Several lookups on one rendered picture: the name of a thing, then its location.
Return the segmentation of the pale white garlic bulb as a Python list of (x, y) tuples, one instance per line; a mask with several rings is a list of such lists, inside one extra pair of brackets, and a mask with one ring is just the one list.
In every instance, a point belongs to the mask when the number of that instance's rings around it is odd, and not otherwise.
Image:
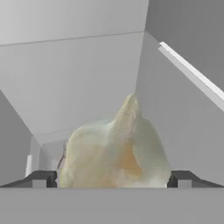
[(61, 188), (166, 188), (172, 175), (158, 133), (134, 94), (115, 118), (76, 129), (58, 170)]

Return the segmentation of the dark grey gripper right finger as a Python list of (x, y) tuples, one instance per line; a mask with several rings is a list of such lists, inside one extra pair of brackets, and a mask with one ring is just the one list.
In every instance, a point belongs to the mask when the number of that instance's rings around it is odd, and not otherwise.
[(169, 188), (224, 188), (224, 185), (219, 185), (204, 179), (199, 178), (191, 171), (172, 171), (167, 183)]

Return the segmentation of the grey freezer drawer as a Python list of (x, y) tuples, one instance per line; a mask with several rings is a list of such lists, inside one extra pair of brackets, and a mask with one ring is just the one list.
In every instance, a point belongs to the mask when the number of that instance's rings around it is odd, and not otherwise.
[(224, 112), (159, 50), (154, 0), (0, 0), (0, 185), (56, 171), (80, 126), (128, 95), (171, 171), (224, 186)]

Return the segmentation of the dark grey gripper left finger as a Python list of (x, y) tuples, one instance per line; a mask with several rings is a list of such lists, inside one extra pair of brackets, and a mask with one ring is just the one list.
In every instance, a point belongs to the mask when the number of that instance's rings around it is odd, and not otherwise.
[(58, 175), (56, 171), (33, 171), (27, 177), (11, 182), (6, 185), (2, 185), (2, 188), (6, 187), (22, 187), (22, 188), (56, 188)]

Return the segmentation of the white fridge shelf edge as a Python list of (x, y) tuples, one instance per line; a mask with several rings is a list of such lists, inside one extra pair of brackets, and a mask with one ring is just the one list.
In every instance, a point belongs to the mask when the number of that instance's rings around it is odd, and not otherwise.
[(210, 101), (224, 112), (224, 92), (211, 82), (203, 73), (175, 52), (164, 41), (158, 50), (191, 81)]

